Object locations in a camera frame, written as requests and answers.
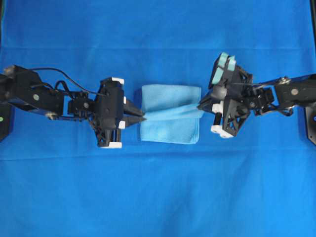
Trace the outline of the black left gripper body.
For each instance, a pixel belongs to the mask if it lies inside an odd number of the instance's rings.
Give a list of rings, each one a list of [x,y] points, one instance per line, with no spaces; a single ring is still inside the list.
[[[121,130],[125,129],[123,85],[124,80],[120,78],[111,77],[100,81],[92,116],[92,127],[100,148],[122,148]]]

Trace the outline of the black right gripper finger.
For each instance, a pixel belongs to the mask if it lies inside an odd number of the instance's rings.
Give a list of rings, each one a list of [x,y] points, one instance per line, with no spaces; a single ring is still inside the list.
[[[197,108],[202,111],[211,111],[214,104],[214,98],[211,93],[207,93],[199,102]]]

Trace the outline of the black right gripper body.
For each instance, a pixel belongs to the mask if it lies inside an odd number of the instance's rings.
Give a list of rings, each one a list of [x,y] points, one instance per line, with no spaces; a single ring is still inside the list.
[[[237,135],[250,111],[243,103],[253,75],[239,66],[234,71],[214,66],[209,83],[210,112],[215,114],[211,132],[228,139]]]

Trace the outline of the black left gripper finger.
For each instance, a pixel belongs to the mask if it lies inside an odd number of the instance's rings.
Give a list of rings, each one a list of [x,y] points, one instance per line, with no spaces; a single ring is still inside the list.
[[[132,116],[144,115],[144,112],[127,98],[123,99],[123,111],[125,114],[132,115]]]
[[[143,121],[145,121],[146,118],[144,117],[135,117],[135,116],[127,116],[127,117],[123,117],[123,121],[125,122],[125,128],[130,127],[132,125],[141,123]]]

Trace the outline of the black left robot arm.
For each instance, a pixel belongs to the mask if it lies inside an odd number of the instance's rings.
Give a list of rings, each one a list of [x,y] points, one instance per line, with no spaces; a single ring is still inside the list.
[[[0,76],[0,139],[12,131],[14,108],[49,120],[83,121],[90,124],[99,148],[122,148],[121,131],[145,121],[144,112],[126,98],[124,80],[109,77],[100,82],[94,99],[91,91],[69,90],[64,80],[52,86],[42,81],[39,68],[17,65]]]

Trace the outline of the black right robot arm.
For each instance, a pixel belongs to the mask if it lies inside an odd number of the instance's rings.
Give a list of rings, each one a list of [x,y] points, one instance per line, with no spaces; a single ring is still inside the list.
[[[209,92],[200,100],[198,109],[215,115],[211,127],[222,138],[237,136],[251,113],[262,116],[278,112],[291,116],[293,108],[305,111],[307,138],[316,142],[316,76],[314,74],[282,77],[253,83],[253,75],[237,66],[234,71],[216,66]]]

